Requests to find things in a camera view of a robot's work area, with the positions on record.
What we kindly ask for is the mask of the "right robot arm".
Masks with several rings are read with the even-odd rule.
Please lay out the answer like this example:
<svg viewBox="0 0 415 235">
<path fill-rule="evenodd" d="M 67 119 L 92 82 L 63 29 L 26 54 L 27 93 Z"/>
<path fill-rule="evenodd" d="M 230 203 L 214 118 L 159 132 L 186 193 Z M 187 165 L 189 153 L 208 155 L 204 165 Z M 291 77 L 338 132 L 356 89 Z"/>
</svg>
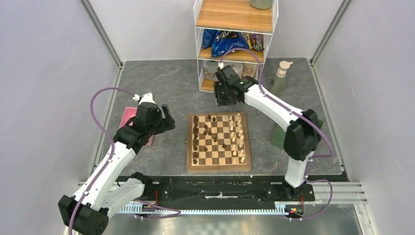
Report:
<svg viewBox="0 0 415 235">
<path fill-rule="evenodd" d="M 214 93 L 219 106 L 238 102 L 257 108 L 271 118 L 284 132 L 283 149 L 289 156 L 287 172 L 282 183 L 283 196 L 296 200 L 306 185 L 307 161 L 313 156 L 322 139 L 317 114 L 303 111 L 268 92 L 252 77 L 240 78 L 234 69 L 222 62 L 215 73 Z"/>
</svg>

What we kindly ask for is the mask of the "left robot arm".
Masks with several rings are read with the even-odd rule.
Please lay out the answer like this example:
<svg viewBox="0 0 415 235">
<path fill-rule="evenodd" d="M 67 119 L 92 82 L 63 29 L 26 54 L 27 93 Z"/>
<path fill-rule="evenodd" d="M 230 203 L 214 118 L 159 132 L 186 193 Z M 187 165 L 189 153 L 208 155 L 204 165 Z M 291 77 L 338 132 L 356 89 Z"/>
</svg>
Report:
<svg viewBox="0 0 415 235">
<path fill-rule="evenodd" d="M 130 201 L 151 198 L 152 178 L 140 172 L 132 174 L 116 190 L 110 188 L 151 136 L 174 128 L 175 121 L 166 104 L 141 103 L 135 116 L 117 130 L 113 146 L 90 178 L 73 196 L 64 195 L 59 200 L 63 223 L 82 235 L 100 235 L 110 218 Z"/>
</svg>

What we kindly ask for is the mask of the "wooden chess board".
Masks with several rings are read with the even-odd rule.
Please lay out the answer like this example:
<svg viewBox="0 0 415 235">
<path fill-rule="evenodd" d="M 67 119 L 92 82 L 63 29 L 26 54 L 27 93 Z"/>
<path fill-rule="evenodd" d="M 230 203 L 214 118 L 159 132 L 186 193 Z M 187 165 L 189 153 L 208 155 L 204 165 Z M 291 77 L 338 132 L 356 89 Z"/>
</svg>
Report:
<svg viewBox="0 0 415 235">
<path fill-rule="evenodd" d="M 187 170 L 250 170 L 252 156 L 245 112 L 187 116 Z"/>
</svg>

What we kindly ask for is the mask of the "white toilet paper roll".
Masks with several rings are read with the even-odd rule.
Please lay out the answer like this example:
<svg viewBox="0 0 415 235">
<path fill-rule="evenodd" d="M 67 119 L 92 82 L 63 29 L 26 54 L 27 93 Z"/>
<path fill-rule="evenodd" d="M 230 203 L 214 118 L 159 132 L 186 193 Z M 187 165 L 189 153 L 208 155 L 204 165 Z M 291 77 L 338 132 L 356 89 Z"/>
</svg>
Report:
<svg viewBox="0 0 415 235">
<path fill-rule="evenodd" d="M 240 63 L 240 62 L 224 62 L 224 66 L 229 65 L 234 71 L 235 73 L 242 78 L 242 72 L 243 72 L 243 68 L 244 68 L 244 64 Z"/>
</svg>

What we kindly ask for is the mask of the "white cup right shelf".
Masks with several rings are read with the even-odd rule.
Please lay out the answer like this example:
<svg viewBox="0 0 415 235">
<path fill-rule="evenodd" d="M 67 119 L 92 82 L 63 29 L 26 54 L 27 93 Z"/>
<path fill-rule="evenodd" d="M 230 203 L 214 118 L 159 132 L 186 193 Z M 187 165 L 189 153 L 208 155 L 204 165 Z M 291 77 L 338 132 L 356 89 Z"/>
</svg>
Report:
<svg viewBox="0 0 415 235">
<path fill-rule="evenodd" d="M 242 70 L 242 77 L 252 77 L 256 79 L 258 64 L 244 63 Z"/>
</svg>

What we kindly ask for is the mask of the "white printed mug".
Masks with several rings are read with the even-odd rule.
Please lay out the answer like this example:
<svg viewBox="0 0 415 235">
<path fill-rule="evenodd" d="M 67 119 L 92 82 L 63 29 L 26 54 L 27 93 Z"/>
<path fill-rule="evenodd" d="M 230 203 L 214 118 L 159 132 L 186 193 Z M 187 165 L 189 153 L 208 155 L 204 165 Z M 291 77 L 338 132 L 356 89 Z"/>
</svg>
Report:
<svg viewBox="0 0 415 235">
<path fill-rule="evenodd" d="M 217 72 L 217 69 L 218 69 L 217 61 L 208 61 L 208 60 L 204 61 L 203 63 L 204 78 L 209 81 L 217 82 L 218 78 L 215 75 L 215 73 Z"/>
</svg>

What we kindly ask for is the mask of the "green soap pump bottle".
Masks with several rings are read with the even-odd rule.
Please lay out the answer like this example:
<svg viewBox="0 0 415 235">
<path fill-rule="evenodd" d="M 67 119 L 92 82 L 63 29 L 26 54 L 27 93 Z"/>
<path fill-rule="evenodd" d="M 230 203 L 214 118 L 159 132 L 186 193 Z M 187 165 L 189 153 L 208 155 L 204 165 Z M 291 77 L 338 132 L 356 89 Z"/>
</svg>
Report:
<svg viewBox="0 0 415 235">
<path fill-rule="evenodd" d="M 272 79 L 271 87 L 269 89 L 273 95 L 278 96 L 284 90 L 286 74 L 292 64 L 293 62 L 288 61 L 281 61 L 279 63 L 279 68 L 276 71 L 276 76 Z"/>
</svg>

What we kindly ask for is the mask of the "blue chips bag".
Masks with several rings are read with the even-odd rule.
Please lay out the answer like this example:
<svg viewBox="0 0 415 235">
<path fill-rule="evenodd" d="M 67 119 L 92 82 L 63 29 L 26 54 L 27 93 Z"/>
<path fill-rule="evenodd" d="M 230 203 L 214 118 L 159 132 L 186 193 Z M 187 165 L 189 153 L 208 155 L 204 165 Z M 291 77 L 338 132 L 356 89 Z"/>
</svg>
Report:
<svg viewBox="0 0 415 235">
<path fill-rule="evenodd" d="M 201 49 L 211 49 L 211 57 L 223 56 L 235 48 L 250 49 L 241 32 L 204 29 Z"/>
</svg>

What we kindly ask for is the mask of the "brown candy bag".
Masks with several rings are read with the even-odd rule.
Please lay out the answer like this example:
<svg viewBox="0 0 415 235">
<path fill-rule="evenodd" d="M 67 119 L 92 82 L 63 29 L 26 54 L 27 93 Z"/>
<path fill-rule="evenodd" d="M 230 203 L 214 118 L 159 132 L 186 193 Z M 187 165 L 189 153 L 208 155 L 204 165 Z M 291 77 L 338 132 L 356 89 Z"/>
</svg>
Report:
<svg viewBox="0 0 415 235">
<path fill-rule="evenodd" d="M 248 33 L 248 42 L 250 49 L 262 52 L 264 50 L 263 35 L 256 33 Z"/>
</svg>

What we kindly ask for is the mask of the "green plastic bin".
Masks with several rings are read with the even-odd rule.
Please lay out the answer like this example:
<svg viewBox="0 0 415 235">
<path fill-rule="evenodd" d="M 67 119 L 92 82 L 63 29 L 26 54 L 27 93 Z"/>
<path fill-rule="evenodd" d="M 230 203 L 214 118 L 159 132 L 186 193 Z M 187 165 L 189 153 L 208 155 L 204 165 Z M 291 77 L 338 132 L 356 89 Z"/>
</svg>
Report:
<svg viewBox="0 0 415 235">
<path fill-rule="evenodd" d="M 322 137 L 318 119 L 294 118 L 278 119 L 271 144 L 286 152 L 310 152 L 317 148 Z"/>
</svg>

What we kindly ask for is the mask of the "green jar top shelf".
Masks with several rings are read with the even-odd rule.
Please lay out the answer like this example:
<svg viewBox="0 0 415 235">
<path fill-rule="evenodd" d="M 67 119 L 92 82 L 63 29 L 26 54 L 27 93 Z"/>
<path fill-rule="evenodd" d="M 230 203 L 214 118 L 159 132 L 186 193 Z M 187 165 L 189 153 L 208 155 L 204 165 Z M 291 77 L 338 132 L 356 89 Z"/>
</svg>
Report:
<svg viewBox="0 0 415 235">
<path fill-rule="evenodd" d="M 271 8 L 273 0 L 250 0 L 250 5 L 256 9 L 266 10 Z"/>
</svg>

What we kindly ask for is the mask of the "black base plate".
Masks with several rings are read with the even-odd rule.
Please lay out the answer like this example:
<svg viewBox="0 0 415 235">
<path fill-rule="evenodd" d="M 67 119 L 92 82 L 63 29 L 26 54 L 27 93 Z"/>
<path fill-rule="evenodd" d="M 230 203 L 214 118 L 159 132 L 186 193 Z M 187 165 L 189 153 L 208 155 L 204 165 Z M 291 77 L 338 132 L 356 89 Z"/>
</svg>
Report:
<svg viewBox="0 0 415 235">
<path fill-rule="evenodd" d="M 283 176 L 153 176 L 139 199 L 179 210 L 261 210 L 314 202 L 313 187 L 289 189 Z"/>
</svg>

